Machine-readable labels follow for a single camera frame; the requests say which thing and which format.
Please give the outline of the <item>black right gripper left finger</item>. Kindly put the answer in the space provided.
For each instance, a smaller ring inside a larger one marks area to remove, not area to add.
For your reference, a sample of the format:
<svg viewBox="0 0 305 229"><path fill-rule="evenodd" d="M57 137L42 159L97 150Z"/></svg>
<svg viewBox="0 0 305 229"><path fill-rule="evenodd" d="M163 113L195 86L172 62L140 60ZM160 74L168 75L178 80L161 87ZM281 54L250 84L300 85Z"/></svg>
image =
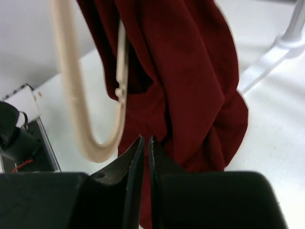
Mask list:
<svg viewBox="0 0 305 229"><path fill-rule="evenodd" d="M118 158L91 175L101 185L96 215L105 229L137 229L144 175L145 139L138 137Z"/></svg>

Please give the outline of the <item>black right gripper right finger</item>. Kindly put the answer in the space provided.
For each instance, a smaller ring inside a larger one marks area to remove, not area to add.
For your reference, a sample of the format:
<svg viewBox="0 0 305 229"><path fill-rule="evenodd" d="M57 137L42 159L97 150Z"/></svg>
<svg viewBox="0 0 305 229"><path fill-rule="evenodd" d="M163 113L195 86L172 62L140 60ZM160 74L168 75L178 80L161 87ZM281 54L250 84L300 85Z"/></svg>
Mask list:
<svg viewBox="0 0 305 229"><path fill-rule="evenodd" d="M155 136L149 140L151 214L154 229L187 229L190 191L188 173L164 151Z"/></svg>

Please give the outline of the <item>beige wooden hanger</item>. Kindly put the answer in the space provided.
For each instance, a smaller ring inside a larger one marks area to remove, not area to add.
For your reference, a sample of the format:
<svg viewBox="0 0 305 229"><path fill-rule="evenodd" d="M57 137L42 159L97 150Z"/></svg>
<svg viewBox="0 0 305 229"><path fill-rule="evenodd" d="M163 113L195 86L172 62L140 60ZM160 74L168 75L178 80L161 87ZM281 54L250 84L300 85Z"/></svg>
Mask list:
<svg viewBox="0 0 305 229"><path fill-rule="evenodd" d="M119 86L115 89L118 102L114 127L108 139L103 144L99 144L92 134L79 65L79 50L71 1L52 0L50 1L50 6L63 87L66 91L71 122L78 147L83 156L91 162L105 162L114 154L119 146L125 126L129 41L124 24L120 21L118 28L116 81Z"/></svg>

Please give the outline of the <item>dark red t shirt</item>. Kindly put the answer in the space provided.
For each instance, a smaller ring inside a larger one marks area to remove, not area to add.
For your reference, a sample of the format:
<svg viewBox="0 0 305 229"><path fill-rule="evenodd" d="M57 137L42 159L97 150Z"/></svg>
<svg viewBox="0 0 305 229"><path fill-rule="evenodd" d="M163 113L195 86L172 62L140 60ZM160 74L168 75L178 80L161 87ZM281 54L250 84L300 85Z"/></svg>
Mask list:
<svg viewBox="0 0 305 229"><path fill-rule="evenodd" d="M125 128L118 153L155 136L189 172L223 171L248 127L231 31L212 0L80 0L116 99L118 26L129 45Z"/></svg>

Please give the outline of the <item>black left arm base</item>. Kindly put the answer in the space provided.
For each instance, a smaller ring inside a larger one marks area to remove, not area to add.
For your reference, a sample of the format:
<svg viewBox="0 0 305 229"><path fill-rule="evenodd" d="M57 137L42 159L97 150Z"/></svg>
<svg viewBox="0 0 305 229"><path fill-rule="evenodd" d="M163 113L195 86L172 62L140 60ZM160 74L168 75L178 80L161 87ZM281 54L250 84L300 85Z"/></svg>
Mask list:
<svg viewBox="0 0 305 229"><path fill-rule="evenodd" d="M0 103L0 171L60 172L40 120L29 121L24 111Z"/></svg>

